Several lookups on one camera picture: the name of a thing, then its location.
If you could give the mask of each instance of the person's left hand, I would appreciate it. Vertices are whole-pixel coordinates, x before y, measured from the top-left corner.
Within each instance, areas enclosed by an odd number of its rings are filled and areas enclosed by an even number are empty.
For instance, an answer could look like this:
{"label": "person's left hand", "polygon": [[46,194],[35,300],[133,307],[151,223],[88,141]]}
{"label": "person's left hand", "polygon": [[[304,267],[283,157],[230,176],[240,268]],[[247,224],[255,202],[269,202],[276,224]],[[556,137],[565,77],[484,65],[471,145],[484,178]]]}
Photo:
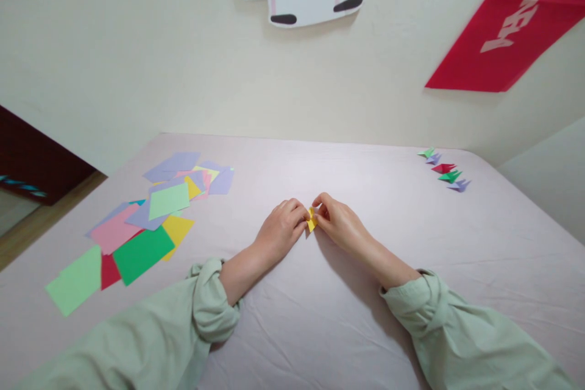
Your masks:
{"label": "person's left hand", "polygon": [[311,216],[299,200],[284,200],[260,227],[253,247],[259,247],[269,264],[275,265],[293,248]]}

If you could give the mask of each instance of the floor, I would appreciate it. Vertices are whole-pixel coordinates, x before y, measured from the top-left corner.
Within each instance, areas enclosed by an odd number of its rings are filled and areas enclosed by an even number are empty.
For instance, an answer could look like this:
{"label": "floor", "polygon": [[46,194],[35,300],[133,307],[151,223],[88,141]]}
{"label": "floor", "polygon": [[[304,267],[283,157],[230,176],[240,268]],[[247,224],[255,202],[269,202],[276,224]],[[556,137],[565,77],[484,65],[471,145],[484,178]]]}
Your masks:
{"label": "floor", "polygon": [[101,172],[94,172],[56,204],[39,207],[1,236],[0,271],[103,183],[106,178]]}
{"label": "floor", "polygon": [[39,207],[39,202],[0,189],[0,238]]}

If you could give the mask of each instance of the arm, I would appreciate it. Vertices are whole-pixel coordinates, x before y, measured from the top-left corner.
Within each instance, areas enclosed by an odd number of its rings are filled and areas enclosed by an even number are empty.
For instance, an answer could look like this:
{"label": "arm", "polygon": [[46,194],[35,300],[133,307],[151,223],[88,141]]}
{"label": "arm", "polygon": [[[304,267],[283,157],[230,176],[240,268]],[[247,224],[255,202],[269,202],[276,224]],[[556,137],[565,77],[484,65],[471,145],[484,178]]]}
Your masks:
{"label": "arm", "polygon": [[224,264],[194,265],[186,280],[99,324],[17,388],[193,388],[211,344],[232,334],[240,298],[292,248],[304,217],[298,201],[281,203],[251,246]]}
{"label": "arm", "polygon": [[434,273],[422,274],[373,239],[358,216],[324,193],[317,221],[362,261],[380,295],[413,337],[420,366],[438,389],[577,389],[554,359],[500,313],[469,305]]}

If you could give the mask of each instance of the rolled-up sleeve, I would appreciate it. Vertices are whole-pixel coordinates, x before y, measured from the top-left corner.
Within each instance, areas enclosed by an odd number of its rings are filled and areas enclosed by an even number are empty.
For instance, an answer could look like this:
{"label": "rolled-up sleeve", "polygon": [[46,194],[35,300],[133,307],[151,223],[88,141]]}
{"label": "rolled-up sleeve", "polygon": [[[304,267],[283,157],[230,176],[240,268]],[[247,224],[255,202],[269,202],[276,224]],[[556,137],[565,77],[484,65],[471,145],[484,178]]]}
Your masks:
{"label": "rolled-up sleeve", "polygon": [[380,295],[413,337],[438,389],[577,389],[556,361],[510,319],[470,305],[433,272]]}
{"label": "rolled-up sleeve", "polygon": [[194,388],[211,343],[225,341],[241,301],[227,302],[221,260],[194,265],[187,279],[99,324],[17,388]]}

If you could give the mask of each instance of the wooden floor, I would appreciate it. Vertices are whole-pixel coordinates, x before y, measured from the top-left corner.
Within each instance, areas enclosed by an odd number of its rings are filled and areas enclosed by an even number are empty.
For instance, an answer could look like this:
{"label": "wooden floor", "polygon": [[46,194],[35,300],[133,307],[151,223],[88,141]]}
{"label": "wooden floor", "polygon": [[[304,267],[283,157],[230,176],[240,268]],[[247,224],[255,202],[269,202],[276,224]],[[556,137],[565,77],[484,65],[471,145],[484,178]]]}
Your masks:
{"label": "wooden floor", "polygon": [[39,239],[47,230],[72,210],[82,199],[106,180],[94,172],[83,183],[61,198],[56,204],[42,206],[0,237],[0,271]]}

